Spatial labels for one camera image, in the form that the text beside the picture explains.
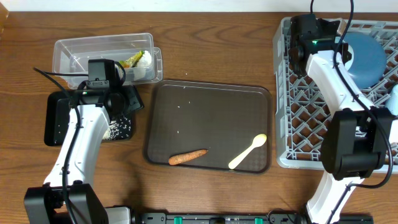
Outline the light blue rice bowl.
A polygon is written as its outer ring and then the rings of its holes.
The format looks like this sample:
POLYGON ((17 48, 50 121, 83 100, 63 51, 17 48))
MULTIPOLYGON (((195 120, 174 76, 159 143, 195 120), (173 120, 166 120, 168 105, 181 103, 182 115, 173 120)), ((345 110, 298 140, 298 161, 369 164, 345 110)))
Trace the light blue rice bowl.
POLYGON ((345 54, 343 56, 343 61, 345 65, 345 69, 349 70, 354 62, 354 50, 352 46, 350 46, 348 43, 345 43, 344 46, 345 49, 345 54))

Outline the cream plastic spoon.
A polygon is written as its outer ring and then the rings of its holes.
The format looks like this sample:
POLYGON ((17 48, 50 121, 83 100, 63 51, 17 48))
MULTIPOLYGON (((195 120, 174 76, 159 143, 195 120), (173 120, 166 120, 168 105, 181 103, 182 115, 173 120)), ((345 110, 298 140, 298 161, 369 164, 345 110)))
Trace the cream plastic spoon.
POLYGON ((229 169, 235 169, 246 157, 247 155, 255 148, 263 146, 267 141, 266 134, 258 134, 252 140, 251 145, 245 149, 242 153, 236 156, 229 164, 229 169))

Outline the dark blue plate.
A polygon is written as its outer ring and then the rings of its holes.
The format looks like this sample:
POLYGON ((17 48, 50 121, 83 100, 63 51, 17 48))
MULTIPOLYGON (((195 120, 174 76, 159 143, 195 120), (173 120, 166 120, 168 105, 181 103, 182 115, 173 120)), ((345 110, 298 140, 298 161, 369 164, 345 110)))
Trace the dark blue plate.
POLYGON ((343 39, 349 44, 351 60, 345 68, 359 89, 377 84, 382 78, 386 66, 386 54, 382 45, 369 35, 349 32, 343 39))

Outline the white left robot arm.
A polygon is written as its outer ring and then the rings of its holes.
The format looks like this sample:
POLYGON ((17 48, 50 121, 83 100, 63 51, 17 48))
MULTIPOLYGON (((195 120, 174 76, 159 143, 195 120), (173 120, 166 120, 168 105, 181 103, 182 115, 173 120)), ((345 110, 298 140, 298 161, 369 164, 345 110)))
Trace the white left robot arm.
POLYGON ((124 85, 120 62, 88 62, 88 79, 68 98, 69 122, 60 154, 41 187, 27 189, 24 206, 30 223, 132 223, 126 206, 104 207, 93 190, 101 142, 112 120, 144 107, 134 86, 124 85))

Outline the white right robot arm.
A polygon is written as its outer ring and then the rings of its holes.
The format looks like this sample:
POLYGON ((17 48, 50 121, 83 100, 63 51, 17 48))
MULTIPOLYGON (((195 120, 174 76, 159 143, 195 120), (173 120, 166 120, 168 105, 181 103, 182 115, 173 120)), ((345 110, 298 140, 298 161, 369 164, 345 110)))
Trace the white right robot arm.
POLYGON ((396 117, 361 92, 380 78, 386 55, 372 37, 349 32, 347 22, 314 14, 291 18, 290 34, 290 66, 315 82, 332 117, 321 144, 325 171, 306 204, 307 220, 337 223, 355 188, 375 170, 393 168, 396 117))

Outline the small light blue cup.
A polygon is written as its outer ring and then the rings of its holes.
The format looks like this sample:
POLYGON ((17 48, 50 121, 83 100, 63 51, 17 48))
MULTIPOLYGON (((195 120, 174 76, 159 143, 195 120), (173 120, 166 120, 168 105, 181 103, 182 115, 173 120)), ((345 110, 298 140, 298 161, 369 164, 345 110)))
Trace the small light blue cup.
POLYGON ((392 115, 398 115, 398 85, 394 85, 390 91, 390 98, 386 101, 385 107, 392 115))

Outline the white napkin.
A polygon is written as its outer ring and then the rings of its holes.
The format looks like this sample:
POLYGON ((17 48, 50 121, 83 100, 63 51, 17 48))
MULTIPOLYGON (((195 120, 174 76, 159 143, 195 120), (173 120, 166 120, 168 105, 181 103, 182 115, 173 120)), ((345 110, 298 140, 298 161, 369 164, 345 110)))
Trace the white napkin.
POLYGON ((152 56, 149 51, 145 50, 144 55, 138 61, 134 68, 134 81, 140 80, 146 75, 146 67, 149 67, 152 63, 152 56))

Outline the green snack wrapper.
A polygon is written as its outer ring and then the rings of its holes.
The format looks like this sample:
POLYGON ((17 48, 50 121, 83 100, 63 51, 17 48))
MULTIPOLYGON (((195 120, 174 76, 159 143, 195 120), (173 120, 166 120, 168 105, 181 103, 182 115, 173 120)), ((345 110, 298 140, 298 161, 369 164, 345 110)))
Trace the green snack wrapper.
POLYGON ((142 56, 144 55, 144 51, 139 51, 138 53, 136 53, 135 55, 133 55, 132 57, 130 57, 127 60, 121 60, 119 61, 119 63, 122 65, 123 68, 132 68, 135 67, 136 64, 138 63, 138 61, 142 58, 142 56))

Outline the orange carrot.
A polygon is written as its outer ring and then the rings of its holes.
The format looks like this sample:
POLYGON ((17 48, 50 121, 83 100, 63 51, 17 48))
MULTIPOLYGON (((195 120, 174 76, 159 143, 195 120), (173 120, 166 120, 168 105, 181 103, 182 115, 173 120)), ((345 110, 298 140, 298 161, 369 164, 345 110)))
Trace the orange carrot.
POLYGON ((192 152, 187 152, 184 154, 177 154, 169 158, 169 165, 175 166, 178 164, 182 164, 184 162, 188 162, 194 160, 198 157, 205 155, 208 152, 207 149, 200 149, 192 152))

